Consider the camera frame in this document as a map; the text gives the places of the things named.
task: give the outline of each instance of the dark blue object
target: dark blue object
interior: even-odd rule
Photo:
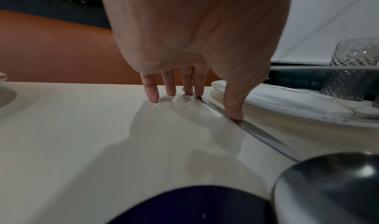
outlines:
[[[193,186],[150,198],[109,224],[273,224],[270,202],[247,192]]]

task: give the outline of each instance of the knife blade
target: knife blade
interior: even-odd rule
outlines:
[[[376,71],[379,66],[271,66],[271,71]]]
[[[213,108],[223,116],[227,117],[226,112],[224,109],[220,108],[216,104],[208,101],[205,98],[198,98],[194,92],[192,92],[192,96],[195,97],[197,100],[201,101],[205,105]],[[279,141],[278,139],[274,138],[272,135],[268,134],[267,132],[263,131],[262,129],[254,126],[253,124],[241,120],[241,121],[233,121],[237,126],[248,132],[250,135],[254,136],[264,144],[270,146],[274,150],[278,151],[279,153],[283,154],[284,156],[288,157],[292,161],[299,162],[300,157],[288,146],[286,146],[284,143]]]

